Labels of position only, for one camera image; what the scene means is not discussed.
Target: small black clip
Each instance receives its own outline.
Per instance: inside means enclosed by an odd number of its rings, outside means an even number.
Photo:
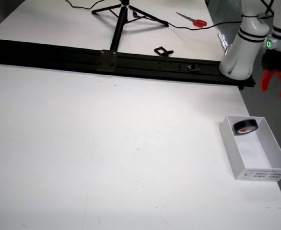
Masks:
[[[174,53],[174,51],[173,50],[169,50],[169,51],[167,51],[164,47],[159,47],[159,48],[156,48],[156,49],[154,49],[154,51],[155,51],[155,53],[157,53],[158,55],[160,55],[160,56],[169,56],[170,54],[173,54]]]

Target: scissors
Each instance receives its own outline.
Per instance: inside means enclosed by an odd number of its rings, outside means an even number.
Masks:
[[[185,19],[188,19],[188,20],[192,21],[192,22],[193,22],[193,25],[196,26],[196,27],[204,27],[204,26],[207,25],[207,22],[205,22],[205,21],[203,21],[203,20],[199,20],[199,19],[195,20],[195,19],[192,19],[192,18],[190,18],[190,17],[187,17],[187,16],[185,16],[185,15],[183,15],[183,14],[180,14],[180,13],[178,13],[178,12],[176,12],[176,13],[179,14],[180,16],[184,17]]]

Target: gray floor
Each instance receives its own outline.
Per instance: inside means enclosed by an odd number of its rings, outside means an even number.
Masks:
[[[240,0],[211,0],[208,5],[214,23],[225,21],[241,20]],[[265,22],[272,26],[272,19]],[[223,47],[231,44],[236,36],[240,24],[224,24],[218,26],[218,36]],[[281,98],[278,94],[281,90],[281,82],[277,75],[274,75],[269,83],[269,89],[262,92],[260,89],[260,79],[263,75],[261,58],[265,49],[261,49],[254,63],[253,77],[257,83],[255,88],[245,88],[241,91],[247,109],[251,116],[263,116],[266,118],[272,132],[281,147]]]

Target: black tape roll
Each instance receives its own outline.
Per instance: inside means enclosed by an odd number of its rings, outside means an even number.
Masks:
[[[237,122],[233,125],[233,129],[236,134],[238,135],[244,135],[247,133],[251,133],[255,130],[257,130],[258,124],[255,119],[249,119],[249,120],[244,120]]]

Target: tripod stand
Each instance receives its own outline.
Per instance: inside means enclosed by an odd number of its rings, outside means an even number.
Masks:
[[[117,16],[112,11],[112,9],[116,9],[116,8],[121,8],[119,16]],[[128,8],[133,10],[133,16],[136,19],[128,21]],[[92,11],[92,14],[97,15],[98,12],[107,11],[107,10],[111,11],[112,14],[114,14],[118,18],[110,50],[114,50],[114,51],[118,50],[118,45],[119,45],[119,42],[120,42],[120,37],[121,37],[121,34],[122,34],[123,26],[127,23],[134,22],[134,21],[142,19],[142,18],[149,18],[149,19],[151,19],[153,21],[156,21],[156,22],[159,22],[159,23],[161,23],[161,24],[163,24],[167,27],[169,26],[168,22],[160,20],[160,19],[158,19],[158,18],[156,18],[156,17],[154,17],[150,14],[147,14],[144,11],[141,11],[141,10],[139,10],[139,9],[133,7],[133,6],[130,6],[129,0],[121,0],[121,4],[119,4],[119,5],[109,6],[109,7],[105,7],[105,8],[102,8],[102,9],[94,10],[94,11]],[[141,17],[138,16],[136,14],[136,12],[142,14],[143,16],[141,16]]]

